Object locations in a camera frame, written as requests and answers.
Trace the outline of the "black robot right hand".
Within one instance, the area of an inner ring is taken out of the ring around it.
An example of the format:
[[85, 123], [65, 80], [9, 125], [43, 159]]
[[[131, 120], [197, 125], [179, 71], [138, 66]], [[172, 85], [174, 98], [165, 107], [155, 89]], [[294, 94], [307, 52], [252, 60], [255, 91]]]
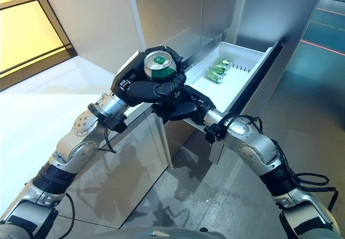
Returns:
[[177, 98], [152, 104], [151, 108], [164, 121], [191, 119], [196, 125], [204, 125], [206, 113], [216, 107], [209, 97], [185, 85]]

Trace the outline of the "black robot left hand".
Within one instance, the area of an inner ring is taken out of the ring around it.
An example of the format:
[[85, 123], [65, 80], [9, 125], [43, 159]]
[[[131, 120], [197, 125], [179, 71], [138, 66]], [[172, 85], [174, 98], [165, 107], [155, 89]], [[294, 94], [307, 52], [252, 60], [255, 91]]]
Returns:
[[182, 59], [168, 46], [139, 52], [115, 76], [111, 91], [130, 107], [176, 98], [187, 79]]

